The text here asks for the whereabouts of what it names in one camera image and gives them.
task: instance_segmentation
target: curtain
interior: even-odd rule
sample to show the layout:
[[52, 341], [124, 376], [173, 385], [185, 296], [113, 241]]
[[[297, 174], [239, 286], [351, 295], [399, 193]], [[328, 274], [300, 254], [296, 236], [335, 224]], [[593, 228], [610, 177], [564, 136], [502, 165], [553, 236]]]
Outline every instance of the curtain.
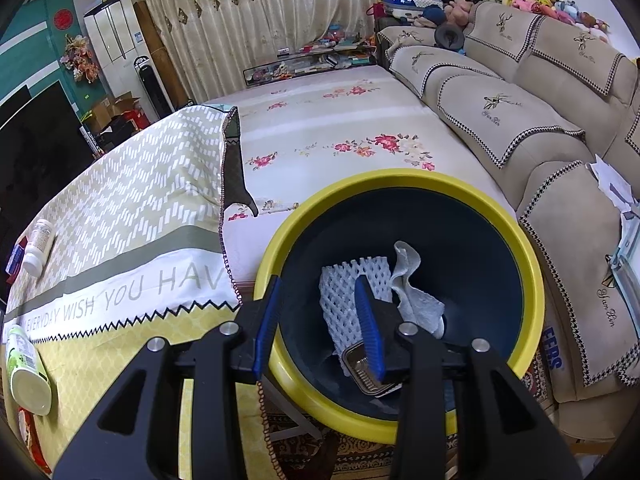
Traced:
[[331, 23], [370, 34], [376, 0], [145, 0], [187, 94], [245, 88], [242, 71], [321, 37]]

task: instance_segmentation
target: tower fan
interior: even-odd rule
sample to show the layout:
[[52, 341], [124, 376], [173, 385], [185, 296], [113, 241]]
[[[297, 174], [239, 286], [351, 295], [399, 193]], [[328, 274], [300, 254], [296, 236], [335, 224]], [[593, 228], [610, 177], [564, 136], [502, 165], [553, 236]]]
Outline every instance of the tower fan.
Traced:
[[171, 115], [174, 110], [162, 91], [150, 59], [147, 56], [138, 56], [133, 62], [133, 67], [138, 72], [138, 77], [145, 88], [146, 94], [149, 96], [151, 104], [156, 109], [158, 118], [162, 119]]

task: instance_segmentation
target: metal screw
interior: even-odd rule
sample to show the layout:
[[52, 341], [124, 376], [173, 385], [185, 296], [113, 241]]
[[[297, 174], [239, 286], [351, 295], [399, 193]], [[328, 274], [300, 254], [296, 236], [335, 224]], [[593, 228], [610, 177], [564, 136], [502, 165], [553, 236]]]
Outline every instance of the metal screw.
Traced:
[[416, 335], [418, 333], [418, 327], [408, 321], [400, 323], [398, 330], [403, 335]]
[[159, 352], [164, 348], [164, 339], [161, 337], [152, 337], [146, 342], [146, 347], [152, 352]]
[[478, 338], [471, 342], [471, 347], [476, 352], [488, 352], [491, 345], [489, 345], [489, 342], [486, 339]]
[[233, 335], [235, 334], [240, 327], [238, 323], [233, 321], [225, 321], [222, 325], [220, 325], [220, 333], [223, 335]]

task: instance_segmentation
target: white cabinet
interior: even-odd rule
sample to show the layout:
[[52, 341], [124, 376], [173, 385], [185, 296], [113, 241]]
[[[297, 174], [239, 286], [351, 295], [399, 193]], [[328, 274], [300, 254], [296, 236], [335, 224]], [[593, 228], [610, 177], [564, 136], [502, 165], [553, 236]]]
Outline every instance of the white cabinet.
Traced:
[[[104, 73], [107, 83], [115, 96], [132, 92], [140, 98], [140, 105], [153, 123], [158, 120], [158, 112], [152, 105], [148, 93], [133, 62], [138, 56], [150, 58], [140, 24], [131, 0], [106, 0], [89, 10], [84, 16], [87, 33]], [[171, 101], [150, 59], [162, 94], [171, 107]]]

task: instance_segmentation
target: metal tray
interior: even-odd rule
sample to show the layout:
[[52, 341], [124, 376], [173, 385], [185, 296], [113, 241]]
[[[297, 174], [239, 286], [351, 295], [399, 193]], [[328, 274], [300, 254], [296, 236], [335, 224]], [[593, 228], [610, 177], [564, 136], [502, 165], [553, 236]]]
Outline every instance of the metal tray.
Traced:
[[365, 395], [380, 397], [398, 384], [380, 384], [370, 373], [367, 366], [367, 355], [364, 350], [364, 341], [350, 346], [342, 352], [342, 362], [351, 373], [351, 377]]

